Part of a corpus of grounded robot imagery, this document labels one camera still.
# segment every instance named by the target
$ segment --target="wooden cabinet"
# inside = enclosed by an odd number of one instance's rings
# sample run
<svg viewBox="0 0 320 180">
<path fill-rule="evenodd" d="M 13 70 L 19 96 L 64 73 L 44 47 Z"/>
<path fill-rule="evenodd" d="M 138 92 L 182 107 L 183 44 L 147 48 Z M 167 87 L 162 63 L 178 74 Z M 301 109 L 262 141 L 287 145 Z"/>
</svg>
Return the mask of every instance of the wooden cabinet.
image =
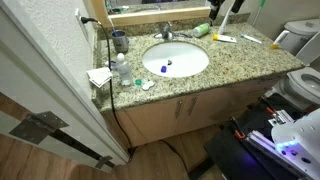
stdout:
<svg viewBox="0 0 320 180">
<path fill-rule="evenodd" d="M 116 113 L 133 146 L 138 146 L 237 117 L 278 80 L 278 76 L 251 80 Z M 112 119 L 112 114 L 105 117 Z"/>
</svg>

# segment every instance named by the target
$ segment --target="toilet tank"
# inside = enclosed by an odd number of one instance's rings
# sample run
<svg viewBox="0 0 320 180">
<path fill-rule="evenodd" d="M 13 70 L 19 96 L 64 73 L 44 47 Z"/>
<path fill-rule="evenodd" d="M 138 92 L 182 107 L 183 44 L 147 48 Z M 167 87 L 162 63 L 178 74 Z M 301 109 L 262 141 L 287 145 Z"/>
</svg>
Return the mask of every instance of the toilet tank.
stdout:
<svg viewBox="0 0 320 180">
<path fill-rule="evenodd" d="M 292 21 L 286 23 L 284 27 L 290 33 L 283 39 L 280 46 L 295 56 L 320 31 L 320 19 Z"/>
</svg>

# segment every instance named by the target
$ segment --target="cup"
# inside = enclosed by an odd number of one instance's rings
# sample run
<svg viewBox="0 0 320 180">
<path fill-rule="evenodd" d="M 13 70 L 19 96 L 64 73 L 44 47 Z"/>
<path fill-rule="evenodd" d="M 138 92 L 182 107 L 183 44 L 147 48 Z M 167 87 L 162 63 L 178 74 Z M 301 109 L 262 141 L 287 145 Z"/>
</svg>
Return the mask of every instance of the cup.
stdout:
<svg viewBox="0 0 320 180">
<path fill-rule="evenodd" d="M 117 30 L 116 32 L 113 32 L 111 36 L 112 36 L 114 49 L 118 53 L 125 53 L 128 51 L 129 40 L 124 31 Z"/>
</svg>

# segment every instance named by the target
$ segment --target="mirror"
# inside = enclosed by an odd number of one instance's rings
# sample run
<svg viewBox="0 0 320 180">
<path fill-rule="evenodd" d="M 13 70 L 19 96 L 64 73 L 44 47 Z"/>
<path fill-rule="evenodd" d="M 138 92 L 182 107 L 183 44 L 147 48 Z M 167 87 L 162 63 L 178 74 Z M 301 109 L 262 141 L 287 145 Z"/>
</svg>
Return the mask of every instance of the mirror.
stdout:
<svg viewBox="0 0 320 180">
<path fill-rule="evenodd" d="M 206 0 L 105 0 L 108 14 L 156 12 L 203 7 Z"/>
</svg>

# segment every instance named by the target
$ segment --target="backsplash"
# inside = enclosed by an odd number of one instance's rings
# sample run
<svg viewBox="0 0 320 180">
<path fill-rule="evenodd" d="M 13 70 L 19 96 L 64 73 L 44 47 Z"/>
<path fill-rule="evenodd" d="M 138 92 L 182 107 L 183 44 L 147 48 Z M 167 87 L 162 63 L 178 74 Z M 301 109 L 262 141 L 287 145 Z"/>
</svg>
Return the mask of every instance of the backsplash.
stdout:
<svg viewBox="0 0 320 180">
<path fill-rule="evenodd" d="M 250 16 L 250 13 L 230 15 L 228 18 L 228 24 L 244 23 L 248 20 L 249 16 Z M 219 26 L 222 23 L 223 19 L 224 19 L 224 16 L 218 16 L 217 19 L 212 22 L 212 25 Z M 172 26 L 173 31 L 193 29 L 200 24 L 203 24 L 203 23 L 210 24 L 210 22 L 211 22 L 211 19 L 208 17 L 171 21 L 171 23 L 173 25 Z M 162 23 L 163 22 L 152 23 L 152 24 L 132 25 L 132 26 L 121 27 L 119 29 L 125 31 L 127 36 L 154 34 L 154 33 L 160 32 L 159 26 Z M 105 36 L 104 36 L 103 31 L 101 29 L 97 30 L 97 35 L 98 35 L 97 40 L 105 39 Z"/>
</svg>

